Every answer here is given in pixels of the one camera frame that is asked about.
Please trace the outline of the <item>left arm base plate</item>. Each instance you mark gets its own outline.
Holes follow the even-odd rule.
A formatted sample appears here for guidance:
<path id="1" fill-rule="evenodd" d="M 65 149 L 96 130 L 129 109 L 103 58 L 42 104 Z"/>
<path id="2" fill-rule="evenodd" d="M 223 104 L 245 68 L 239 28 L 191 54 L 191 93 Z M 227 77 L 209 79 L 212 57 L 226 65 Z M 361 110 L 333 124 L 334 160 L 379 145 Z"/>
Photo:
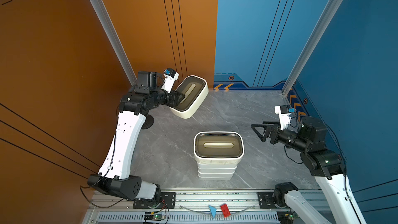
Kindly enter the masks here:
<path id="1" fill-rule="evenodd" d="M 160 201 L 155 203 L 147 199 L 136 199 L 133 203 L 134 209 L 162 209 L 169 208 L 174 209 L 176 202 L 176 193 L 167 191 L 161 192 Z"/>

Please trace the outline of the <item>cream tissue box angled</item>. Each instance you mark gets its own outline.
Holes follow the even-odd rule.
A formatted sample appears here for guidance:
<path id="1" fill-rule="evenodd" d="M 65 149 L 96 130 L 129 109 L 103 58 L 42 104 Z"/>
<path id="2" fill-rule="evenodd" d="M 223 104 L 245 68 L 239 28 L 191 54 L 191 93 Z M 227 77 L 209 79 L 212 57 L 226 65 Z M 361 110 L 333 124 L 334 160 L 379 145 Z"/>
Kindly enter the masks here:
<path id="1" fill-rule="evenodd" d="M 245 148 L 237 132 L 205 131 L 194 137 L 193 152 L 200 164 L 239 164 Z"/>

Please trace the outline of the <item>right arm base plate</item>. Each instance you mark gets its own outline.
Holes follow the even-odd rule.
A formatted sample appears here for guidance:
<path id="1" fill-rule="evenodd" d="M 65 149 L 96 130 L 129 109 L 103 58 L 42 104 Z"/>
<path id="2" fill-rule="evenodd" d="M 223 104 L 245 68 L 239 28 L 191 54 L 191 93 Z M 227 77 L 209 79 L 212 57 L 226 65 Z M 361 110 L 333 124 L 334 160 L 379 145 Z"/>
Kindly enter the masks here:
<path id="1" fill-rule="evenodd" d="M 260 209 L 275 209 L 278 208 L 274 199 L 274 193 L 268 191 L 262 191 L 257 193 L 258 203 Z"/>

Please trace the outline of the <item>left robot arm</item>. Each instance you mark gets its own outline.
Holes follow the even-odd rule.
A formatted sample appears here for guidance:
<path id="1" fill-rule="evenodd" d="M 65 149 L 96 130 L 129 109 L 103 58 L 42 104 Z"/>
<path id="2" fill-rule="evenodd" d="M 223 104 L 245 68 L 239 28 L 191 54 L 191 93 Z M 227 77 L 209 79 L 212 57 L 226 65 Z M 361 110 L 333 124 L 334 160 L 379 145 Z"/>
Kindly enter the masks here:
<path id="1" fill-rule="evenodd" d="M 137 84 L 118 105 L 118 120 L 109 152 L 99 172 L 89 176 L 88 188 L 128 201 L 139 199 L 150 207 L 160 204 L 160 186 L 131 175 L 131 164 L 140 131 L 154 123 L 149 111 L 160 105 L 175 107 L 182 100 L 183 95 L 172 89 L 178 77 L 172 68 L 167 68 L 163 74 L 138 73 Z"/>

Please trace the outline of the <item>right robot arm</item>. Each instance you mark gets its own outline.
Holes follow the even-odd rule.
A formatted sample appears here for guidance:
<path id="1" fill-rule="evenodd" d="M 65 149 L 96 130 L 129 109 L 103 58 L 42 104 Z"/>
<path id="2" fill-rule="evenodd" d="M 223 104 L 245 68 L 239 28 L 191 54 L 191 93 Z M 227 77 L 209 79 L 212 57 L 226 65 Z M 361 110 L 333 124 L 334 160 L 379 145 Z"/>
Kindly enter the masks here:
<path id="1" fill-rule="evenodd" d="M 252 124 L 251 128 L 262 142 L 269 139 L 271 144 L 281 143 L 287 149 L 300 152 L 302 163 L 320 186 L 336 223 L 366 222 L 351 191 L 343 157 L 326 147 L 327 128 L 320 119 L 302 117 L 297 131 L 284 129 L 280 122 L 275 121 Z M 277 206 L 296 212 L 307 224 L 328 223 L 291 182 L 276 185 L 274 201 Z"/>

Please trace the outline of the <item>bamboo lid tissue box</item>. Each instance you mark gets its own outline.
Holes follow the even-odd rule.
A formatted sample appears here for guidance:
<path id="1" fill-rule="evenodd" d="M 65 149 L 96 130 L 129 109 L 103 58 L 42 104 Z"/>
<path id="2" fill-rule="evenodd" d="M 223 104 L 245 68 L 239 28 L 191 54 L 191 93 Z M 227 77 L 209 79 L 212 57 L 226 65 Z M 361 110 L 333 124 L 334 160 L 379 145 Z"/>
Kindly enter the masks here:
<path id="1" fill-rule="evenodd" d="M 232 177 L 199 177 L 202 181 L 228 181 Z"/>

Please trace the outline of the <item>cream tissue box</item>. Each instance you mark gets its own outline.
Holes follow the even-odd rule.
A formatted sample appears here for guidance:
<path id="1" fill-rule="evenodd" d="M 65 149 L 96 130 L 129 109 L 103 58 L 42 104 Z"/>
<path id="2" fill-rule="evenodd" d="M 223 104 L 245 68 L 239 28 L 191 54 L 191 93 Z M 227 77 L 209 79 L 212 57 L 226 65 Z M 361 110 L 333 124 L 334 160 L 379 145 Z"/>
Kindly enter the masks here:
<path id="1" fill-rule="evenodd" d="M 207 81 L 201 77 L 191 75 L 186 77 L 177 87 L 177 92 L 184 94 L 182 101 L 171 112 L 179 118 L 191 118 L 206 99 L 209 89 Z"/>

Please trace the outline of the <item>grey lid tissue box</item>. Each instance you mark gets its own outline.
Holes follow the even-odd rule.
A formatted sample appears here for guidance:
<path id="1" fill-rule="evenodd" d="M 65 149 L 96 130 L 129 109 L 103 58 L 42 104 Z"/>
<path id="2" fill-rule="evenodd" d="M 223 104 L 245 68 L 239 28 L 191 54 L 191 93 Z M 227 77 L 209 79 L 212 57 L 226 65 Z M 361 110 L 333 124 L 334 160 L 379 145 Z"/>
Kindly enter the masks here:
<path id="1" fill-rule="evenodd" d="M 235 168 L 220 168 L 220 169 L 201 169 L 198 168 L 198 172 L 201 174 L 234 174 Z"/>
<path id="2" fill-rule="evenodd" d="M 201 174 L 198 173 L 198 177 L 232 177 L 234 174 Z"/>
<path id="3" fill-rule="evenodd" d="M 207 164 L 207 163 L 197 163 L 198 169 L 200 170 L 233 170 L 238 167 L 238 164 Z"/>

